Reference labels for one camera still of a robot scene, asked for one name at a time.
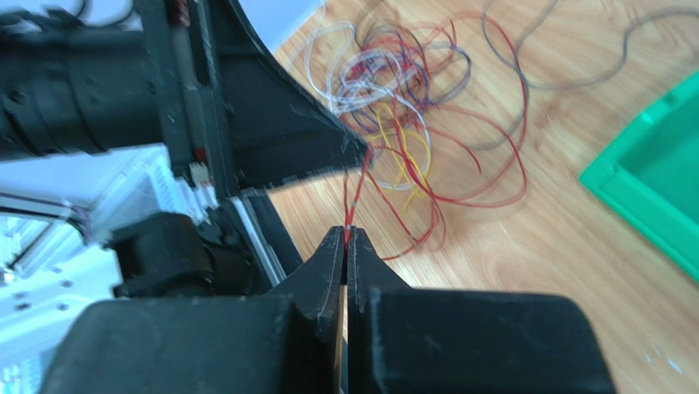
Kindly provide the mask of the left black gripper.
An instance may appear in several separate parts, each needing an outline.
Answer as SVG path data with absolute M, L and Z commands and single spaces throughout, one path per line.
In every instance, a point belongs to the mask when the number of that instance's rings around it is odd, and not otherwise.
M 361 167 L 367 143 L 289 75 L 237 1 L 189 1 L 185 41 L 173 1 L 136 1 L 149 98 L 136 102 L 141 144 L 163 143 L 173 167 L 201 138 L 219 191 L 271 190 Z

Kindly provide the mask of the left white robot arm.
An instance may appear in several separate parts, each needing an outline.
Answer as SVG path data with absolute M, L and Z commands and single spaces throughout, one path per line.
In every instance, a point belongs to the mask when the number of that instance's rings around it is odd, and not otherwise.
M 237 1 L 136 1 L 88 25 L 54 8 L 1 14 L 4 161 L 161 143 L 217 196 L 360 167 L 362 137 L 299 85 Z

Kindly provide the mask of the left green plastic bin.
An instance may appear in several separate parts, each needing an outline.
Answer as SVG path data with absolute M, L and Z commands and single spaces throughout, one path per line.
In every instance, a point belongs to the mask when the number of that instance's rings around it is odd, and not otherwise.
M 580 182 L 698 279 L 698 75 L 640 113 Z

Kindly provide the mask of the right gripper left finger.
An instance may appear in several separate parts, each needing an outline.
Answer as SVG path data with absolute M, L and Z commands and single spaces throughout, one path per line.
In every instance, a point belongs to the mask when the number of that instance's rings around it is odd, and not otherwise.
M 43 393 L 335 393 L 343 231 L 255 297 L 102 301 L 74 322 Z

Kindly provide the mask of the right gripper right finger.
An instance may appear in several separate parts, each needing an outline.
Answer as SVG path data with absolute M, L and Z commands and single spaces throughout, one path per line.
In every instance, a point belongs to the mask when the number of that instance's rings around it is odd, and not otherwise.
M 582 310 L 554 294 L 413 288 L 347 237 L 352 393 L 614 393 Z

